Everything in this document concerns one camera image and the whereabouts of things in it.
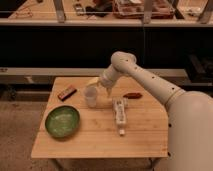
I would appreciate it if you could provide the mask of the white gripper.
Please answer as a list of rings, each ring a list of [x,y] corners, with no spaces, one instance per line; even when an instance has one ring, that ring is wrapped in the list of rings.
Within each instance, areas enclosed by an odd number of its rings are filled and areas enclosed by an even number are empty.
[[[87,83],[87,86],[98,86],[100,84],[106,88],[107,97],[111,96],[112,87],[116,84],[119,79],[119,72],[113,67],[109,66],[105,69],[98,77],[90,79]]]

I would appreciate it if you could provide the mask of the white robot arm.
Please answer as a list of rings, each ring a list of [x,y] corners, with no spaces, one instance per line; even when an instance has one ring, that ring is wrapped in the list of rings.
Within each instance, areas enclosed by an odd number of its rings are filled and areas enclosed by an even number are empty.
[[[136,57],[115,52],[111,64],[89,85],[110,90],[129,75],[155,97],[168,114],[168,171],[213,171],[213,98],[199,91],[185,91],[141,68]]]

